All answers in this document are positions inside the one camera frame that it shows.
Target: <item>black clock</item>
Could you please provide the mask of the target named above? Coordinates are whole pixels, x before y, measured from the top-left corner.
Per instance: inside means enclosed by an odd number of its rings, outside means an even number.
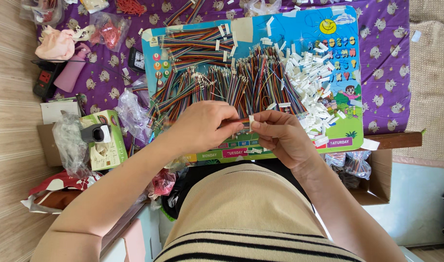
[[[130,48],[128,67],[135,72],[146,73],[146,70],[144,69],[144,55],[134,47]]]

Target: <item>cartoon sun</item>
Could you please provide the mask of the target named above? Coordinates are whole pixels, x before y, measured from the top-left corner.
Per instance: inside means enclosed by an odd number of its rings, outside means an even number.
[[[324,19],[319,25],[319,30],[325,34],[335,33],[337,30],[337,25],[330,19]]]

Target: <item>striped shirt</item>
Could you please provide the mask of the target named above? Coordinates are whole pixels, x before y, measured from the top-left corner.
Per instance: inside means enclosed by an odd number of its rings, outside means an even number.
[[[311,204],[291,183],[240,164],[191,188],[154,261],[363,261],[325,236]]]

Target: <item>woman's right hand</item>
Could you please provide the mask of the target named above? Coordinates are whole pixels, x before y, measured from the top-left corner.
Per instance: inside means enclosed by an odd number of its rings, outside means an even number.
[[[323,162],[294,115],[266,110],[255,113],[254,120],[251,128],[259,134],[259,145],[270,149],[286,167],[303,169]]]

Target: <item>fingernail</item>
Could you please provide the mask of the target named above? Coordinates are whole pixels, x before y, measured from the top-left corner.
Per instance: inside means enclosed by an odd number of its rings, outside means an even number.
[[[254,121],[251,123],[252,128],[260,128],[260,122]]]

